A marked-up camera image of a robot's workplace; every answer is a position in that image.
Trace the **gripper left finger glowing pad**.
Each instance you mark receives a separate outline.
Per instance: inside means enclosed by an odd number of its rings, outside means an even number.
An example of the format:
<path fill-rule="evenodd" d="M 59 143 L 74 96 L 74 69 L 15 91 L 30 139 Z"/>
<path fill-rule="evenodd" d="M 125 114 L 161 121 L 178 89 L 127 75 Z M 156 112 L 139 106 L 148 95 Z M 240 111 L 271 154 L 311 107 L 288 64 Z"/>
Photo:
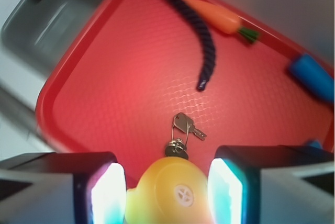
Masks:
<path fill-rule="evenodd" d="M 1 162 L 1 223 L 123 223 L 125 205 L 125 172 L 113 153 L 25 153 Z"/>

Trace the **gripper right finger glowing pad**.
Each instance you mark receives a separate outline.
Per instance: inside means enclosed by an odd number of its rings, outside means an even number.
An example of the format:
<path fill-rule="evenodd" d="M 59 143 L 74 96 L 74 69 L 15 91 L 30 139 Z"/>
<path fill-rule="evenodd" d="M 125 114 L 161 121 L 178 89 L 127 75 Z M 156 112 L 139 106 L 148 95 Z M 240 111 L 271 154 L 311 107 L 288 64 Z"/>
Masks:
<path fill-rule="evenodd" d="M 222 145 L 207 191 L 215 223 L 334 223 L 334 155 L 310 145 Z"/>

